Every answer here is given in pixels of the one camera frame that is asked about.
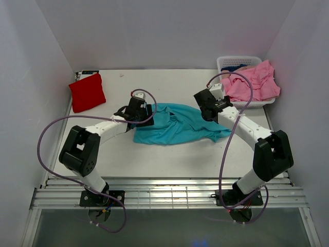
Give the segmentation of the teal t shirt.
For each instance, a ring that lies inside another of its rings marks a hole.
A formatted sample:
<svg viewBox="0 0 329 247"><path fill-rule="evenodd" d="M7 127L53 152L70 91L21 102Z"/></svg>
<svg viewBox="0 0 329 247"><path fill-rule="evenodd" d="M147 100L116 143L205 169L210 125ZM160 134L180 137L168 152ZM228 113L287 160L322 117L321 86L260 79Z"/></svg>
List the teal t shirt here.
<svg viewBox="0 0 329 247"><path fill-rule="evenodd" d="M152 111L155 112L154 124L137 128L135 143L167 146L205 138L215 143L231 133L226 127L203 120L201 111L188 105L158 103L152 105Z"/></svg>

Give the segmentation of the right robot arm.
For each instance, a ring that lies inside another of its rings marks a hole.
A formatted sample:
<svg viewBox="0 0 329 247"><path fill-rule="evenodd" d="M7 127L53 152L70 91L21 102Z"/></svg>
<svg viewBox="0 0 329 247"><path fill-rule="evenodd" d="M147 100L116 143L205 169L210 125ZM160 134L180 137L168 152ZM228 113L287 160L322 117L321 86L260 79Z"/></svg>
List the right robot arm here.
<svg viewBox="0 0 329 247"><path fill-rule="evenodd" d="M287 134L266 129L244 116L229 96L218 100L209 89L194 95L205 121L213 121L231 130L254 151L252 169L237 180L230 190L218 190L222 206L245 204L266 182L294 165Z"/></svg>

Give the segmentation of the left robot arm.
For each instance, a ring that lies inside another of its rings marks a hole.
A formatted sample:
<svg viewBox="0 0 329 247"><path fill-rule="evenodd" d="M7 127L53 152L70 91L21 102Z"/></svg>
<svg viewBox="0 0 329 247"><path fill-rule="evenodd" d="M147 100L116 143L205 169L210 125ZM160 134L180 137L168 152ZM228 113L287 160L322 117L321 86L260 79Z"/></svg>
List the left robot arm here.
<svg viewBox="0 0 329 247"><path fill-rule="evenodd" d="M112 115L110 121L88 127L71 128L60 152L59 162L88 187L82 199L90 199L93 206L108 203L109 185L96 170L100 146L116 135L126 133L135 127L153 124L152 105L146 103L145 93L137 93L130 98L127 106Z"/></svg>

